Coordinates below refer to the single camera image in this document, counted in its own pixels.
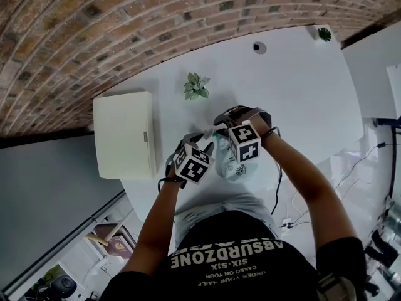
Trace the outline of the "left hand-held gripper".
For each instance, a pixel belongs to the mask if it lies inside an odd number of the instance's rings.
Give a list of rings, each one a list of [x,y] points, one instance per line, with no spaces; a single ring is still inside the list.
[[[214,163],[214,143],[208,143],[203,150],[199,149],[197,143],[202,139],[210,139],[213,133],[208,130],[185,135],[165,163],[165,180],[181,183],[181,189],[185,188],[188,181],[200,183]]]

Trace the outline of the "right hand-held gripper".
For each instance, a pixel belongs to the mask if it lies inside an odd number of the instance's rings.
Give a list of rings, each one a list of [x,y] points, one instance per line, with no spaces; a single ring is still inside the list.
[[[239,164],[259,157],[261,137],[251,122],[254,117],[260,117],[271,126],[271,115],[267,111],[246,106],[230,108],[218,115],[213,123],[217,127],[214,133],[229,141],[232,154]]]

